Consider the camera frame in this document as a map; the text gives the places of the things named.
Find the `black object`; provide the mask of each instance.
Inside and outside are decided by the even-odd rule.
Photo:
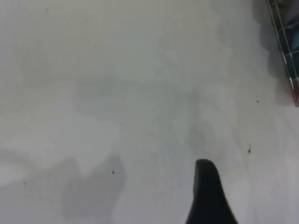
[[[196,161],[193,193],[186,224],[237,224],[225,198],[217,168],[211,161]]]

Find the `metal wire basket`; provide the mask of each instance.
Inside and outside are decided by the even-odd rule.
[[[283,0],[266,0],[270,12],[274,31],[278,40],[278,47],[280,49],[287,77],[289,79],[292,95],[296,107],[299,107],[299,50],[291,51],[291,42],[296,34],[299,32],[299,22],[293,22],[290,25],[284,26],[281,3]]]

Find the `metal rack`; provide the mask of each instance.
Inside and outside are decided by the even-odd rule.
[[[284,26],[282,16],[278,6],[278,0],[266,0],[267,6],[270,12],[272,24],[274,27],[275,35],[278,40],[278,47],[280,49],[287,77],[289,79],[292,95],[295,101],[296,107],[299,107],[299,50],[292,52],[290,49],[290,42],[295,31],[299,30],[299,22],[293,23],[288,26]]]

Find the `white floor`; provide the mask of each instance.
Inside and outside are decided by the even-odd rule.
[[[2,0],[0,33],[1,223],[182,224],[199,158],[239,223],[298,223],[264,0]]]

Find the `wire grid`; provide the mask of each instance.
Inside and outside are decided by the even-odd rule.
[[[285,70],[286,70],[286,73],[287,73],[287,77],[289,79],[289,83],[290,83],[292,95],[293,95],[293,98],[294,98],[294,101],[295,101],[295,105],[296,105],[296,107],[299,107],[298,97],[296,95],[295,88],[294,88],[295,85],[296,85],[296,88],[299,87],[299,80],[298,80],[298,76],[297,76],[296,66],[295,66],[295,63],[294,63],[294,60],[293,60],[293,54],[298,53],[299,50],[294,51],[294,52],[292,52],[290,50],[290,44],[289,44],[289,41],[288,41],[288,38],[287,38],[287,35],[286,35],[286,32],[285,32],[286,29],[293,28],[294,26],[299,25],[299,22],[291,24],[287,27],[284,27],[284,24],[283,24],[282,19],[281,19],[281,14],[280,14],[280,11],[279,11],[279,7],[278,7],[279,1],[280,0],[266,0],[267,6],[268,6],[268,9],[269,9],[269,12],[270,12],[272,24],[273,24],[273,27],[274,27],[275,35],[276,35],[277,40],[278,40],[278,46],[279,46],[279,49],[280,49],[280,52],[281,52],[281,55],[282,55],[282,58],[283,58],[283,61],[284,61],[284,64],[285,64]],[[277,14],[276,19],[278,19],[278,23],[279,23],[278,25],[280,25],[281,28],[278,28],[278,25],[275,22],[273,10],[276,10],[276,14]],[[278,31],[283,32],[283,38],[284,38],[284,41],[286,43],[286,47],[287,47],[287,51],[288,51],[287,53],[284,53],[284,51],[283,51],[283,47],[282,47],[282,43],[281,43]],[[293,68],[293,74],[295,76],[294,78],[292,78],[290,76],[290,71],[289,71],[289,66],[288,66],[288,63],[290,63],[290,62],[287,62],[287,60],[285,58],[286,56],[290,57],[289,61],[291,62],[291,67]]]

